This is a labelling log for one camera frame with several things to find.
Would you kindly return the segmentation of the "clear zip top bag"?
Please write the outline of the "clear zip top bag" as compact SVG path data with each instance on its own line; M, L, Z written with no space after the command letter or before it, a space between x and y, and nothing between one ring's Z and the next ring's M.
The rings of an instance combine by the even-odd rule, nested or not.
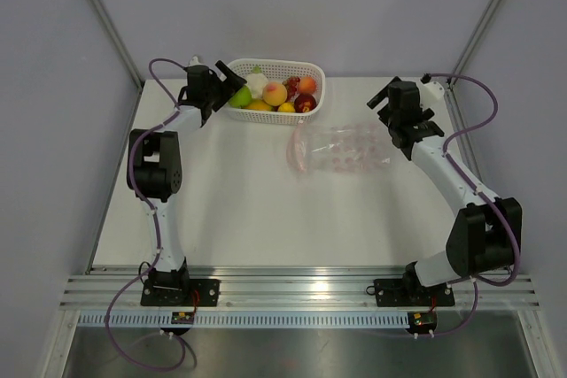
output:
M299 123L287 144L286 159L299 174L374 173L390 165L393 146L377 124L326 127Z

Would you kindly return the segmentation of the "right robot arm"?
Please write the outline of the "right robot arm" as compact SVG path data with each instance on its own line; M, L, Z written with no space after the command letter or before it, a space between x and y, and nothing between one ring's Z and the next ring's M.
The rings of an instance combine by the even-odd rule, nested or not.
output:
M523 211L513 198L499 197L448 150L451 140L434 122L432 105L443 98L436 74L420 81L393 78L367 103L387 127L392 144L435 185L454 214L443 251L410 263L399 278L376 279L370 293L379 307L454 305L452 284L503 267L512 283L521 260Z

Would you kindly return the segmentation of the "orange red fake peach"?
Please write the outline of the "orange red fake peach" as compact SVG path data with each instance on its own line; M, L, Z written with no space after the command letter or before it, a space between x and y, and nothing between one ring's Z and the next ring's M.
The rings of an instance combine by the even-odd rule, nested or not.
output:
M316 80L307 75L301 77L297 84L297 92L302 95L313 95L317 90Z

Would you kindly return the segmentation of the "dark purple fake fruit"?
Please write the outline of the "dark purple fake fruit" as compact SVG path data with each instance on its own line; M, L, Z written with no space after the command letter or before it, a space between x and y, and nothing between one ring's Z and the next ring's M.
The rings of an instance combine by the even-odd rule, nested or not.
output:
M296 113L308 113L317 107L317 101L313 95L299 94L293 105Z

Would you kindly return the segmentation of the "orange yellow fake peach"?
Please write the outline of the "orange yellow fake peach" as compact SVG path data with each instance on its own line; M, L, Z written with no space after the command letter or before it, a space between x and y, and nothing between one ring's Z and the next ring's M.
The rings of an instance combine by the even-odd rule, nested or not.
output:
M270 81L263 90L262 100L273 107L286 102L287 91L284 85L277 81Z

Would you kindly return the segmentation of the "yellow fake fruit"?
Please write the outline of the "yellow fake fruit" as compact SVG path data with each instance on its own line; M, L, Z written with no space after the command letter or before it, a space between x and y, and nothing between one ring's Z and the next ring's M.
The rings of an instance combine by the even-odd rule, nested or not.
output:
M278 109L278 112L283 112L283 113L295 113L295 107L294 104L292 103L283 103L281 104Z

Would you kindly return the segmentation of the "green fake apple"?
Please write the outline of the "green fake apple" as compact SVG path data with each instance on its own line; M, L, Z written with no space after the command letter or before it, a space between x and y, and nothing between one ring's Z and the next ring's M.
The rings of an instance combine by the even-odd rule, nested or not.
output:
M244 85L229 100L229 106L231 108L241 109L241 108L245 108L251 102L252 102L252 92L246 85Z

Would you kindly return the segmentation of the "red fake fruit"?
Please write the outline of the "red fake fruit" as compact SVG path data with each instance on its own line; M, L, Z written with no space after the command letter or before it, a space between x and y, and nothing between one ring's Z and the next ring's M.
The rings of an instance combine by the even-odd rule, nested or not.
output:
M300 78L298 76L291 76L283 82L283 85L287 91L287 102L291 102L292 99L298 94L299 83Z

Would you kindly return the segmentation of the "white fake cauliflower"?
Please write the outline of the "white fake cauliflower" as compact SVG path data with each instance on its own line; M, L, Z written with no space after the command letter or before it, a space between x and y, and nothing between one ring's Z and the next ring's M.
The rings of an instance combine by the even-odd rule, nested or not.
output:
M261 99L264 88L269 83L269 78L262 72L259 66L255 66L246 77L246 86L252 93L255 99Z

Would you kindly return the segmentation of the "yellow green fake mango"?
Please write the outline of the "yellow green fake mango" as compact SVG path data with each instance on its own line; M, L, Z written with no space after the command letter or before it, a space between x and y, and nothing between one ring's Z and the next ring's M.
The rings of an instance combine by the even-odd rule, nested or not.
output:
M267 104L262 99L253 99L246 107L246 110L260 111L260 112L272 112L274 107Z

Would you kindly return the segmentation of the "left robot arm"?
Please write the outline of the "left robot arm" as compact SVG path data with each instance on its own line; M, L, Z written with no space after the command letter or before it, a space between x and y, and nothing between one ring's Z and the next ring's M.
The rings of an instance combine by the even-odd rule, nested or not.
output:
M181 66L163 58L163 63ZM179 134L201 129L245 85L222 61L215 68L193 58L185 72L186 83L177 96L161 81L173 111L158 125L133 129L129 134L127 185L143 203L153 238L154 259L139 273L143 282L141 305L151 307L216 305L219 282L192 279L181 247L176 218L176 195L183 183Z

